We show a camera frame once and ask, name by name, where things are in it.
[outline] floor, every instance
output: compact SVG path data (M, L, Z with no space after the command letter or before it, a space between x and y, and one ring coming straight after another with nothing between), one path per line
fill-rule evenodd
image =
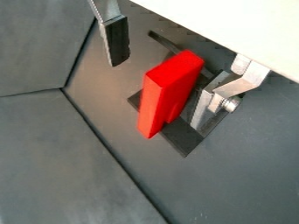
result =
M233 52L129 1L118 2L130 58L109 67L94 25L65 92L134 181L174 224L299 223L299 85L272 73L182 158L160 135L142 138L126 103L145 71L170 56L146 33L153 30L194 51L214 73L229 70Z
M0 97L0 223L164 223L59 90Z

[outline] dark gray panel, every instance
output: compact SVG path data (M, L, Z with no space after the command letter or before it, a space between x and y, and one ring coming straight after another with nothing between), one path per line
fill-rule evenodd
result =
M144 191L172 223L297 223L299 85L278 76L268 79L181 158L161 136L142 139L126 103L144 71L169 55L146 33L153 29L188 46L210 71L226 69L233 56L149 11L125 1L120 6L132 56L108 67L94 27L66 92Z
M91 20L82 0L0 1L0 96L63 86Z
M0 223L164 223L59 90L0 98Z

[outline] gray wall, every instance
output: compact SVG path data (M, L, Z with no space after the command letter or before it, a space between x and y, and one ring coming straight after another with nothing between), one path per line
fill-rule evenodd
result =
M0 97L0 223L164 224L58 89Z
M137 133L126 103L144 72L169 56L145 34L154 30L190 48L210 71L229 68L233 53L128 1L120 4L130 58L109 67L94 26L65 88L109 149L172 223L297 223L299 85L272 74L181 158L161 136L145 140Z
M86 1L0 1L0 96L63 86L91 20Z

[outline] red block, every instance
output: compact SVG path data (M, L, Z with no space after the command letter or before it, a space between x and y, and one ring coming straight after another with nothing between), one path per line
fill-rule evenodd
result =
M186 50L145 73L137 117L144 137L150 138L180 115L202 63Z

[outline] white panel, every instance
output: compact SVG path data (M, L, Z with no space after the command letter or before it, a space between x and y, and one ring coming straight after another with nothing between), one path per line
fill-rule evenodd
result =
M299 82L297 0L132 0Z

